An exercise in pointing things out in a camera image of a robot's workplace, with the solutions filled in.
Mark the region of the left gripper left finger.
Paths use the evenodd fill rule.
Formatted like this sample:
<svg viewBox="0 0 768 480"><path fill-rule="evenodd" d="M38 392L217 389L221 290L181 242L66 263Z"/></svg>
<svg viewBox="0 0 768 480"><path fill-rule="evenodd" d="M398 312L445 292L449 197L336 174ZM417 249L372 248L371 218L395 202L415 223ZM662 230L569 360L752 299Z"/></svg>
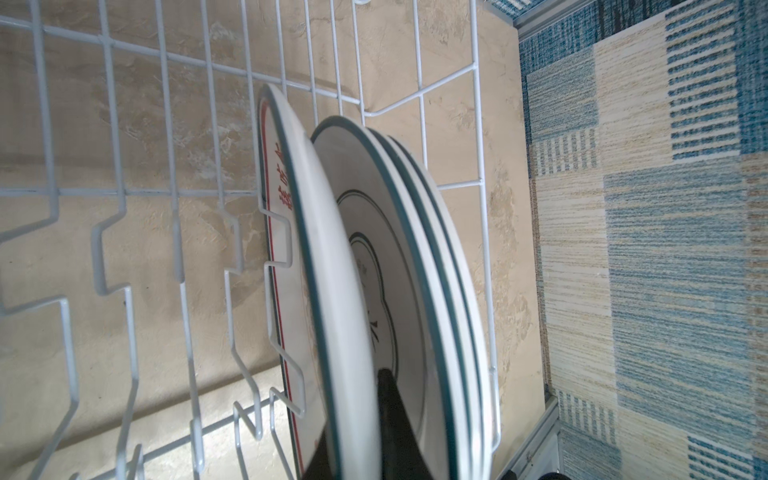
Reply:
<svg viewBox="0 0 768 480"><path fill-rule="evenodd" d="M332 480L333 473L330 465L327 432L319 438L314 455L302 475L303 480Z"/></svg>

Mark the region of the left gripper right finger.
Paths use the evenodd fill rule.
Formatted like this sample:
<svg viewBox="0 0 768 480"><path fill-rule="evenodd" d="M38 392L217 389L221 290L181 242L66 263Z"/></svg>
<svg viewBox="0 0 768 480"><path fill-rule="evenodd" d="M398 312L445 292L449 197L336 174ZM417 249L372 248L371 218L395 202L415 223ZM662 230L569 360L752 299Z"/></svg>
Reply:
<svg viewBox="0 0 768 480"><path fill-rule="evenodd" d="M377 373L382 479L432 479L389 369Z"/></svg>

